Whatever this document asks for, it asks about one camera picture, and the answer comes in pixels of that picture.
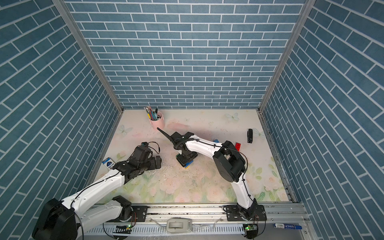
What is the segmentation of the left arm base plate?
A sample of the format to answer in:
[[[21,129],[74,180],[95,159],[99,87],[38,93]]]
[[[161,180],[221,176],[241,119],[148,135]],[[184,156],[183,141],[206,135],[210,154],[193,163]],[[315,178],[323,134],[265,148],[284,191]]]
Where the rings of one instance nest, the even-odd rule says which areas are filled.
[[[145,222],[148,206],[123,207],[119,216],[120,222]]]

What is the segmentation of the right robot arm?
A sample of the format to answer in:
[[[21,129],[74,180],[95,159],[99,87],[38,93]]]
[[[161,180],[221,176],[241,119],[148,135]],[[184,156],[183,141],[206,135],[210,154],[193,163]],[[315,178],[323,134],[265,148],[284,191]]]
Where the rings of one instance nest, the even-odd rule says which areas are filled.
[[[246,181],[248,160],[232,142],[216,143],[202,139],[191,132],[184,135],[178,132],[168,135],[160,128],[157,130],[170,140],[174,149],[179,152],[176,159],[183,167],[189,166],[199,154],[211,158],[221,177],[231,183],[242,218],[251,220],[256,216],[258,203],[250,194]]]

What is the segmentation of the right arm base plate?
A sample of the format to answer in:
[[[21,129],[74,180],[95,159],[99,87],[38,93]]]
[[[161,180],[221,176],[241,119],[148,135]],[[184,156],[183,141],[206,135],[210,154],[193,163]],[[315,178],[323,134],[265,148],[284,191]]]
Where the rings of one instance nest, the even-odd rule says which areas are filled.
[[[245,209],[240,205],[223,206],[226,213],[227,221],[266,221],[267,215],[263,205],[253,204],[250,208]]]

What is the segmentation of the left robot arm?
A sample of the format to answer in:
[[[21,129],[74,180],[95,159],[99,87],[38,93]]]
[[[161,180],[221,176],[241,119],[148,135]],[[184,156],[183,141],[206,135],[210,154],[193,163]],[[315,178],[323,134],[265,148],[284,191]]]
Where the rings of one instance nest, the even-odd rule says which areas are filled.
[[[116,163],[97,182],[62,200],[52,199],[42,208],[32,232],[35,240],[76,240],[110,220],[135,224],[137,214],[132,203],[116,196],[108,203],[94,205],[145,171],[161,168],[160,155],[154,155],[148,143],[137,146],[126,161]]]

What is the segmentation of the red lego brick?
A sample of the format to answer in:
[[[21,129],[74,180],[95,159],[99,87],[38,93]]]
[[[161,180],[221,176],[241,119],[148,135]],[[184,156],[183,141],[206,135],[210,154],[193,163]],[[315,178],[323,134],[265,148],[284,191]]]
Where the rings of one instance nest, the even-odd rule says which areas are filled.
[[[240,151],[240,149],[241,149],[241,144],[240,144],[240,143],[236,143],[236,144],[235,144],[235,147],[236,147],[236,150],[237,150],[237,151]]]

